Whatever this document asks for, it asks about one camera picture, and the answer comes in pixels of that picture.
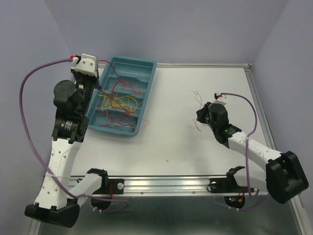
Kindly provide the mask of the teal plastic compartment tray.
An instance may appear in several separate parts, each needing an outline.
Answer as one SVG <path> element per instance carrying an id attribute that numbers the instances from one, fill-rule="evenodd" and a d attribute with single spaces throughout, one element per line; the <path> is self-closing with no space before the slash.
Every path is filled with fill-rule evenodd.
<path id="1" fill-rule="evenodd" d="M 95 90 L 87 117 L 88 128 L 133 137 L 148 125 L 143 119 L 157 64 L 127 56 L 100 60 L 104 70 L 100 89 Z"/>

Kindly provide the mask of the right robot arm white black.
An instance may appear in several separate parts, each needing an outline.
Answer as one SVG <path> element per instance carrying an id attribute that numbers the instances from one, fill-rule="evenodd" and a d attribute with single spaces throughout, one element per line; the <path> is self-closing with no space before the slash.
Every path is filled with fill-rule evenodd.
<path id="1" fill-rule="evenodd" d="M 295 153 L 280 152 L 250 138 L 229 122 L 224 105 L 208 102 L 197 110 L 196 115 L 198 122 L 210 127 L 218 143 L 245 157 L 246 165 L 232 169 L 232 175 L 226 177 L 228 190 L 255 189 L 284 204 L 309 187 Z"/>

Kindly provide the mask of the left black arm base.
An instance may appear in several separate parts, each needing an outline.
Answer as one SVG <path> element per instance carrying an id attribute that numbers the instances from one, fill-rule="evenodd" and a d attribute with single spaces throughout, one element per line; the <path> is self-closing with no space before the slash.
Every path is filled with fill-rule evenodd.
<path id="1" fill-rule="evenodd" d="M 123 178 L 109 178 L 108 172 L 103 169 L 91 168 L 87 174 L 96 174 L 101 177 L 101 185 L 93 194 L 103 194 L 105 199 L 113 199 L 113 196 L 124 193 L 125 180 Z M 91 205 L 99 212 L 108 212 L 112 202 L 91 199 Z"/>

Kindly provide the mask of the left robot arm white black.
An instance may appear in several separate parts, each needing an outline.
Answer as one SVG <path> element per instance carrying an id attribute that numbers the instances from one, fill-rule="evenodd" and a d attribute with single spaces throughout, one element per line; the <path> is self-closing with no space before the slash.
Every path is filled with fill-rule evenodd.
<path id="1" fill-rule="evenodd" d="M 49 169 L 35 202 L 25 209 L 30 218 L 68 228 L 76 223 L 85 196 L 95 191 L 103 193 L 109 187 L 107 171 L 92 168 L 71 195 L 64 191 L 89 124 L 86 113 L 93 91 L 100 88 L 98 71 L 71 73 L 74 82 L 63 80 L 54 87 L 53 103 L 57 109 Z"/>

